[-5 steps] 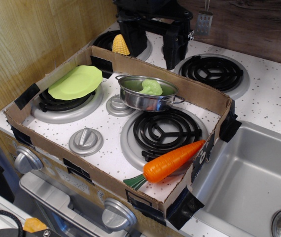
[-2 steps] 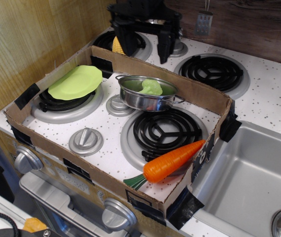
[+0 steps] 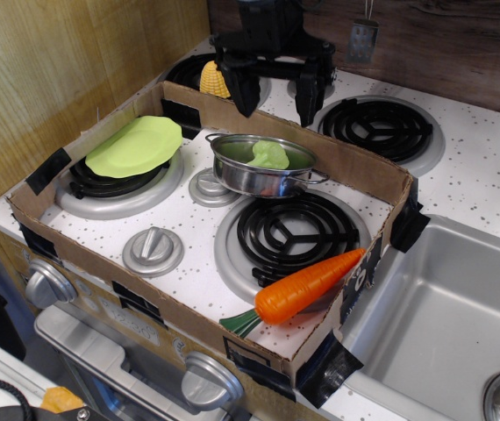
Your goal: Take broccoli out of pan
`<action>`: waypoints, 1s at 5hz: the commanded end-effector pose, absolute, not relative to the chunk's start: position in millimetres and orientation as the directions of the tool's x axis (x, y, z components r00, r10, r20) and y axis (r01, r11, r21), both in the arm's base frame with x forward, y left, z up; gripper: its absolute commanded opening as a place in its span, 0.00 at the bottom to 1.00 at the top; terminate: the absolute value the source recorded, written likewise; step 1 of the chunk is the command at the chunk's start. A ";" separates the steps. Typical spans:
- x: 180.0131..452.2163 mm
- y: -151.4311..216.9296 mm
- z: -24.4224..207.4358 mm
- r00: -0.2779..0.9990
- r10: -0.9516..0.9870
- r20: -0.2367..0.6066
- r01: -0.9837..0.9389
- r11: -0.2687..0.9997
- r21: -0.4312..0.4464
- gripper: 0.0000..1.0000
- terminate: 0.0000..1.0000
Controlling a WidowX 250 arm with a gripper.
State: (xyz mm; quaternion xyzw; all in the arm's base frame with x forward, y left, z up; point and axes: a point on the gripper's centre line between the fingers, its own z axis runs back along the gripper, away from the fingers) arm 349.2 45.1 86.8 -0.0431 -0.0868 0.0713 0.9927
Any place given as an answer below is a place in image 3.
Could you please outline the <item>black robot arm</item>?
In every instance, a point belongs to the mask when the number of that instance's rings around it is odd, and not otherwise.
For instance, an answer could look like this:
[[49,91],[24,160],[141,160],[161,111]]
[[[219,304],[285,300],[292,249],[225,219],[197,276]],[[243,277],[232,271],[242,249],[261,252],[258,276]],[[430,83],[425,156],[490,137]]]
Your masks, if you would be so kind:
[[215,62],[238,111],[251,116],[261,97],[260,79],[295,83],[296,112],[312,124],[332,86],[335,45],[304,30],[298,1],[239,1],[242,30],[211,38]]

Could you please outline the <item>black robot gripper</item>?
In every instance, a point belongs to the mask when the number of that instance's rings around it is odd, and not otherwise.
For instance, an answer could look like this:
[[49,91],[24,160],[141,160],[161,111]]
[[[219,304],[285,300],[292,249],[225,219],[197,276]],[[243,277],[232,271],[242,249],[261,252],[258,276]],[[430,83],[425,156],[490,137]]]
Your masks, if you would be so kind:
[[219,64],[237,110],[249,118],[260,101],[260,75],[296,80],[296,111],[309,126],[323,107],[332,81],[334,44],[304,30],[301,4],[239,4],[242,28],[211,37],[216,56],[241,63]]

